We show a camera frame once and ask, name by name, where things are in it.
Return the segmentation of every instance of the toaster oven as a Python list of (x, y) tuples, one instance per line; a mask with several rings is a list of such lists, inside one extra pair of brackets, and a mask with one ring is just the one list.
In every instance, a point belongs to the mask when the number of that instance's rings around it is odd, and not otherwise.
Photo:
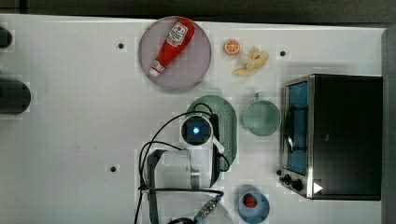
[(380, 200), (382, 104), (382, 77), (314, 74), (287, 82), (281, 184), (313, 200)]

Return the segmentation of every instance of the pink plate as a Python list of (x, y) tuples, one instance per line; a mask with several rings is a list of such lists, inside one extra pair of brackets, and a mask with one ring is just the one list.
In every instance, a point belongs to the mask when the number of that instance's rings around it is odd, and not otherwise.
[(149, 69), (163, 46), (163, 41), (179, 17), (166, 17), (153, 23), (139, 44), (139, 62), (146, 76), (165, 91), (187, 91), (197, 85), (209, 68), (210, 42), (204, 30), (194, 23), (195, 33), (190, 44), (158, 77)]

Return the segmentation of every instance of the black cable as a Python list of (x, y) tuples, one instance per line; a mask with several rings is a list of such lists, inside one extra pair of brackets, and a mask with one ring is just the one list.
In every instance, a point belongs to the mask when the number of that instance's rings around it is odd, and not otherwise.
[(203, 105), (203, 106), (205, 106), (207, 109), (209, 109), (210, 113), (213, 114), (213, 111), (212, 111), (212, 109), (210, 108), (210, 106), (207, 105), (207, 104), (204, 104), (204, 103), (198, 103), (198, 104), (196, 104), (196, 105), (194, 106), (194, 110), (195, 110), (195, 108), (196, 108), (198, 105)]
[(173, 145), (171, 145), (171, 144), (169, 144), (169, 143), (165, 143), (165, 142), (162, 142), (162, 141), (151, 141), (151, 142), (147, 142), (145, 145), (143, 145), (142, 149), (140, 150), (140, 155), (139, 155), (139, 169), (140, 169), (140, 170), (143, 170), (143, 166), (145, 165), (144, 163), (143, 163), (143, 164), (141, 163), (142, 152), (143, 152), (144, 148), (145, 148), (148, 144), (152, 144), (152, 143), (163, 144), (163, 145), (166, 145), (166, 146), (175, 148), (175, 149), (177, 149), (177, 150), (184, 150), (184, 149), (181, 148), (181, 147), (175, 147), (175, 146), (173, 146)]
[(137, 209), (136, 213), (134, 215), (134, 224), (137, 224), (137, 219), (139, 218), (139, 209), (140, 209), (140, 204), (142, 203), (142, 198), (143, 198), (143, 192), (142, 189), (140, 189), (140, 195), (139, 195), (139, 202), (137, 203)]
[(183, 116), (186, 116), (186, 115), (189, 115), (189, 114), (197, 114), (197, 113), (201, 113), (201, 114), (206, 114), (206, 115), (208, 115), (209, 117), (211, 116), (211, 114), (209, 114), (209, 113), (207, 113), (207, 112), (205, 112), (205, 111), (190, 111), (190, 112), (186, 112), (186, 113), (182, 113), (182, 114), (180, 114), (180, 115), (177, 115), (176, 117), (174, 117), (174, 118), (172, 118), (172, 119), (169, 119), (155, 134), (154, 134), (154, 136), (152, 137), (152, 139), (151, 139), (151, 141), (149, 141), (147, 144), (148, 144), (148, 148), (147, 148), (147, 151), (146, 151), (146, 154), (145, 154), (145, 158), (143, 159), (143, 162), (141, 163), (141, 156), (142, 156), (142, 154), (143, 154), (143, 149), (144, 149), (144, 147), (146, 146), (146, 144), (142, 147), (142, 149), (140, 150), (140, 155), (139, 155), (139, 164), (138, 164), (138, 168), (139, 168), (139, 175), (140, 175), (140, 187), (138, 188), (139, 190), (140, 190), (140, 195), (139, 195), (139, 202), (138, 202), (138, 204), (137, 204), (137, 208), (136, 208), (136, 212), (135, 212), (135, 214), (134, 214), (134, 224), (137, 224), (137, 219), (138, 219), (138, 217), (139, 217), (139, 210), (140, 210), (140, 205), (141, 205), (141, 203), (142, 203), (142, 197), (143, 197), (143, 190), (144, 189), (147, 189), (147, 186), (146, 186), (146, 181), (145, 181), (145, 179), (144, 179), (144, 177), (143, 177), (143, 170), (144, 170), (144, 163), (145, 163), (145, 161), (146, 161), (146, 158), (147, 158), (147, 156), (148, 156), (148, 154), (149, 154), (149, 149), (151, 148), (151, 145), (155, 142), (154, 141), (154, 139), (158, 136), (158, 134), (163, 130), (163, 128), (165, 128), (165, 126), (166, 125), (168, 125), (170, 122), (172, 122), (172, 121), (174, 121), (175, 119), (178, 119), (178, 118), (180, 118), (180, 117), (183, 117)]
[(220, 197), (224, 196), (224, 192), (215, 189), (149, 189), (151, 192), (203, 192), (203, 193), (215, 193)]
[[(182, 114), (180, 114), (180, 115), (177, 115), (176, 117), (174, 117), (174, 118), (172, 118), (172, 119), (169, 119), (169, 120), (168, 120), (168, 121), (167, 121), (167, 122), (166, 122), (166, 123), (154, 134), (154, 136), (152, 137), (151, 141), (149, 142), (148, 148), (146, 149), (146, 154), (145, 154), (145, 157), (144, 157), (142, 163), (144, 164), (144, 163), (146, 162), (147, 156), (148, 156), (148, 154), (149, 154), (149, 149), (151, 148), (151, 145), (152, 145), (151, 142), (154, 141), (154, 139), (157, 137), (157, 135), (160, 133), (160, 131), (163, 130), (163, 128), (164, 128), (166, 125), (168, 125), (170, 122), (174, 121), (175, 119), (178, 119), (178, 118), (183, 117), (183, 116), (185, 116), (185, 115), (196, 114), (196, 113), (206, 114), (206, 115), (208, 115), (209, 117), (211, 116), (209, 113), (207, 113), (207, 112), (205, 112), (205, 111), (190, 111), (190, 112), (186, 112), (186, 113), (182, 113)], [(139, 173), (140, 173), (140, 176), (142, 176), (142, 174), (143, 174), (143, 166), (141, 167), (141, 169), (139, 169)]]
[(195, 223), (197, 223), (196, 220), (191, 220), (191, 219), (189, 219), (187, 217), (180, 217), (180, 218), (177, 218), (175, 220), (172, 220), (171, 222), (168, 222), (168, 224), (176, 224), (176, 223), (179, 223), (179, 222), (183, 222), (182, 224), (195, 224)]
[(225, 162), (227, 163), (227, 169), (225, 169), (225, 170), (220, 169), (220, 170), (222, 172), (227, 172), (228, 170), (230, 170), (230, 162), (227, 160), (227, 158), (225, 158), (225, 156), (223, 154), (220, 154), (220, 157), (222, 157), (225, 160)]

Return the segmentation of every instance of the toy banana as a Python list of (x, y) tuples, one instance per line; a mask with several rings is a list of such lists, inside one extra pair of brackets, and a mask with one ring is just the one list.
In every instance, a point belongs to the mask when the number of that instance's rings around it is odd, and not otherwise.
[(245, 63), (245, 67), (238, 68), (233, 71), (235, 76), (241, 77), (246, 75), (248, 72), (262, 67), (268, 61), (269, 54), (265, 51), (259, 52), (257, 48), (253, 48), (248, 55), (241, 54), (241, 61)]

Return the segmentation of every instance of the oven window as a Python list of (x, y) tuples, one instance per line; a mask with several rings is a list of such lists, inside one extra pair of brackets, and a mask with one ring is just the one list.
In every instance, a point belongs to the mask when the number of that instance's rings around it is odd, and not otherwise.
[(306, 175), (307, 163), (307, 112), (308, 83), (289, 86), (287, 120), (289, 130), (286, 135), (286, 168), (300, 175)]

